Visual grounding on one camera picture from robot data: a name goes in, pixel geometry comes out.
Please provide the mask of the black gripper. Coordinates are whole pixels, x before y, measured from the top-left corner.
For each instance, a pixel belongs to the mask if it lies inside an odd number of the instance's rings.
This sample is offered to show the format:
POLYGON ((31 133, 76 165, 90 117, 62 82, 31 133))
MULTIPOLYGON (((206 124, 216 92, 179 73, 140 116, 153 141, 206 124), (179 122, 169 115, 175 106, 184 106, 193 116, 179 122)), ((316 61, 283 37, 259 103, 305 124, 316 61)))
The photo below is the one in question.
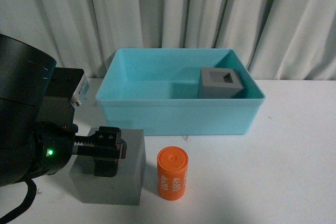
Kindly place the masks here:
POLYGON ((119 160, 126 157, 127 144, 118 127, 101 126, 89 136, 77 134, 73 121, 77 106, 70 99, 84 74, 82 69, 54 69, 34 125, 35 177, 55 174, 72 155, 92 157, 95 176, 115 177, 119 160))

